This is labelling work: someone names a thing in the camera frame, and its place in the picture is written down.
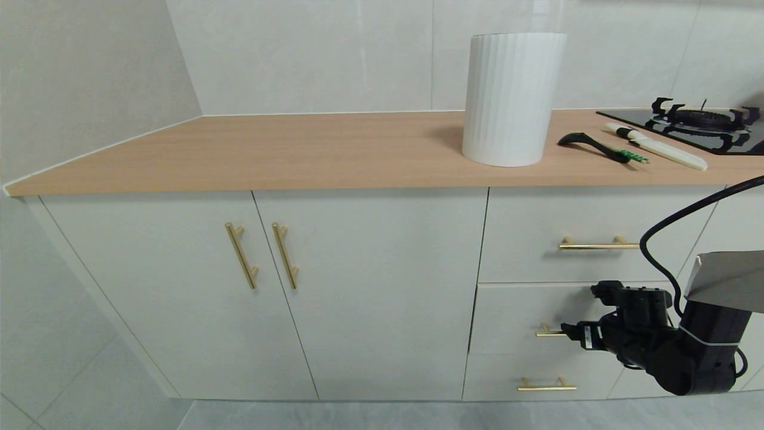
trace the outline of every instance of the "floor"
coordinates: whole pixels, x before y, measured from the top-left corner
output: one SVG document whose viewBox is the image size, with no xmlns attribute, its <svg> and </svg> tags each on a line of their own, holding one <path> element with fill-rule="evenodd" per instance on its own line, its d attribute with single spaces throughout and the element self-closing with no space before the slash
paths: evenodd
<svg viewBox="0 0 764 430">
<path fill-rule="evenodd" d="M 340 403 L 197 400 L 178 430 L 661 430 L 764 425 L 764 390 L 590 402 Z"/>
</svg>

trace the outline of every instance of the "drawer handle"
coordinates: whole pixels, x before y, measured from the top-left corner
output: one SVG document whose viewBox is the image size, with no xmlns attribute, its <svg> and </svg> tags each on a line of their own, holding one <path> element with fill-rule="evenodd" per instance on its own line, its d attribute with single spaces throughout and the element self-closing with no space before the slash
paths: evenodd
<svg viewBox="0 0 764 430">
<path fill-rule="evenodd" d="M 296 290 L 297 282 L 295 281 L 295 277 L 297 277 L 299 267 L 296 265 L 292 266 L 292 263 L 289 261 L 289 254 L 287 254 L 287 248 L 284 246 L 284 237 L 287 235 L 287 227 L 279 226 L 279 223 L 273 223 L 272 227 L 274 228 L 276 243 L 278 243 L 279 251 L 281 251 L 281 259 L 284 261 L 284 265 L 286 266 L 286 276 L 289 277 L 289 283 L 292 285 L 292 290 Z"/>
<path fill-rule="evenodd" d="M 231 245 L 233 245 L 236 256 L 239 258 L 241 270 L 244 271 L 244 277 L 247 279 L 247 283 L 249 283 L 249 288 L 254 290 L 257 287 L 257 284 L 254 283 L 254 277 L 257 275 L 257 266 L 249 268 L 247 256 L 244 255 L 241 243 L 238 241 L 238 237 L 244 232 L 244 226 L 234 228 L 233 224 L 225 223 L 225 230 L 228 231 L 228 238 L 231 239 Z"/>
<path fill-rule="evenodd" d="M 523 384 L 517 387 L 517 391 L 575 391 L 578 389 L 575 385 L 565 385 L 565 379 L 560 376 L 557 378 L 560 385 L 528 385 L 528 378 L 523 378 Z"/>
<path fill-rule="evenodd" d="M 562 238 L 559 249 L 639 249 L 638 243 L 630 243 L 623 236 L 615 236 L 612 243 L 576 243 L 570 236 Z"/>
<path fill-rule="evenodd" d="M 541 323 L 541 331 L 536 332 L 536 337 L 567 337 L 564 331 L 551 331 L 546 323 Z"/>
</svg>

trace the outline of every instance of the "stove burner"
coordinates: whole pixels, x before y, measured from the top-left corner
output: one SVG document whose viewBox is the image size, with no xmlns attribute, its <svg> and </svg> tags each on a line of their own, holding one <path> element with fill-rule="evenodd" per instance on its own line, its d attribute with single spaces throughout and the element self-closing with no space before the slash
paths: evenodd
<svg viewBox="0 0 764 430">
<path fill-rule="evenodd" d="M 696 109 L 680 109 L 684 104 L 675 104 L 668 110 L 662 108 L 664 102 L 671 101 L 666 97 L 658 97 L 652 104 L 652 113 L 655 114 L 656 122 L 668 123 L 674 129 L 689 129 L 694 131 L 726 133 L 745 132 L 746 125 L 753 124 L 761 117 L 759 108 L 743 106 L 748 115 L 743 118 L 739 110 L 730 109 L 733 117 L 720 112 L 709 112 Z"/>
</svg>

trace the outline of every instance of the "white knife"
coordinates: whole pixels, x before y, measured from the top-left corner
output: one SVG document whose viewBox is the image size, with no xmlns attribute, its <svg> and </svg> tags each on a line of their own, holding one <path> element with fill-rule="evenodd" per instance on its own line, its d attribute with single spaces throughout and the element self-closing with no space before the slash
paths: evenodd
<svg viewBox="0 0 764 430">
<path fill-rule="evenodd" d="M 650 151 L 653 154 L 660 155 L 663 158 L 667 158 L 671 161 L 675 161 L 680 165 L 685 165 L 699 171 L 705 171 L 708 169 L 708 163 L 697 155 L 690 154 L 689 152 L 682 151 L 681 149 L 674 148 L 671 145 L 667 145 L 663 142 L 651 139 L 644 134 L 632 129 L 629 126 L 616 124 L 615 122 L 609 122 L 605 125 L 610 131 L 616 135 L 628 139 L 629 143 L 642 148 L 645 151 Z"/>
</svg>

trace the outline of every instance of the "black pan support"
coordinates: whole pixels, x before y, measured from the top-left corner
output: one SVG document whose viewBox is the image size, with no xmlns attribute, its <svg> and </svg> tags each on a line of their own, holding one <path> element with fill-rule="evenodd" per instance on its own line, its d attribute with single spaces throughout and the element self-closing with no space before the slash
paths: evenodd
<svg viewBox="0 0 764 430">
<path fill-rule="evenodd" d="M 652 103 L 652 113 L 672 125 L 689 125 L 695 129 L 707 128 L 709 132 L 729 132 L 744 130 L 746 125 L 752 125 L 761 118 L 759 108 L 752 106 L 741 106 L 747 111 L 747 115 L 739 110 L 730 109 L 730 112 L 733 115 L 732 118 L 723 113 L 704 111 L 702 108 L 701 110 L 680 110 L 680 108 L 685 106 L 684 104 L 674 104 L 671 109 L 666 111 L 662 106 L 663 103 L 672 100 L 673 99 L 669 99 L 668 97 L 658 97 L 656 101 Z"/>
</svg>

